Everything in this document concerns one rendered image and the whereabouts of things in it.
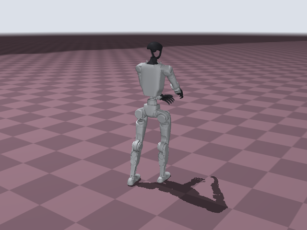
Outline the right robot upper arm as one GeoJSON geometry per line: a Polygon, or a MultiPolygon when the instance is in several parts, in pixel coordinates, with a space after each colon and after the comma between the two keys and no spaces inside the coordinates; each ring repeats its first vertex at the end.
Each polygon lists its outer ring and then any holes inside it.
{"type": "Polygon", "coordinates": [[[179,85],[177,84],[176,77],[173,72],[173,68],[170,65],[163,65],[161,67],[162,73],[167,76],[168,80],[170,81],[170,86],[172,90],[176,90],[179,88],[179,85]]]}

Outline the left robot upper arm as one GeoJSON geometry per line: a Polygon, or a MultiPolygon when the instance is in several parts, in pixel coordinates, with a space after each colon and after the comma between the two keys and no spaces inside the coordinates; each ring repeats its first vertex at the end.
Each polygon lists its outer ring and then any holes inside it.
{"type": "Polygon", "coordinates": [[[139,82],[140,82],[140,86],[141,86],[141,66],[142,66],[143,63],[140,63],[136,66],[136,71],[138,73],[138,77],[139,77],[139,82]]]}

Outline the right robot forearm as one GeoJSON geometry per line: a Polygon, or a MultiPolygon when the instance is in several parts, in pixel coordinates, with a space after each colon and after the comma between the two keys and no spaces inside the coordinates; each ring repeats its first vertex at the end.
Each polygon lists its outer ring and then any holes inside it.
{"type": "MultiPolygon", "coordinates": [[[[179,83],[178,83],[178,82],[177,82],[177,84],[179,85],[179,83]]],[[[178,89],[174,90],[174,92],[175,92],[175,94],[177,94],[177,93],[181,93],[181,90],[180,90],[180,85],[179,85],[179,88],[178,88],[178,89]]]]}

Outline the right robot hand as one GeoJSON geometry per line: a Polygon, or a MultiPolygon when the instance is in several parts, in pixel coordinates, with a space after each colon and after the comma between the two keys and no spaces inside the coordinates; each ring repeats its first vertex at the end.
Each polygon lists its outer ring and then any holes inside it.
{"type": "MultiPolygon", "coordinates": [[[[180,89],[181,90],[181,89],[180,89]]],[[[177,95],[180,95],[181,98],[183,98],[183,91],[181,90],[181,93],[177,93],[177,95]]],[[[180,99],[181,99],[180,98],[180,99]]]]}

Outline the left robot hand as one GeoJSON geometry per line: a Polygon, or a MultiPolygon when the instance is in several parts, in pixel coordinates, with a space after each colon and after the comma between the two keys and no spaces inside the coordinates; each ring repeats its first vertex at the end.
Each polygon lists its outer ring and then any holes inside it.
{"type": "MultiPolygon", "coordinates": [[[[160,99],[160,100],[163,100],[163,101],[166,101],[168,104],[169,104],[169,102],[171,103],[171,101],[173,102],[173,100],[174,100],[174,98],[173,98],[173,96],[172,95],[170,95],[170,94],[165,94],[165,95],[163,95],[163,94],[161,94],[160,96],[162,96],[162,98],[160,99]],[[173,100],[172,100],[172,99],[173,100]],[[170,101],[171,100],[171,101],[170,101]],[[169,102],[168,102],[169,101],[169,102]]],[[[169,104],[170,105],[170,104],[169,104]]]]}

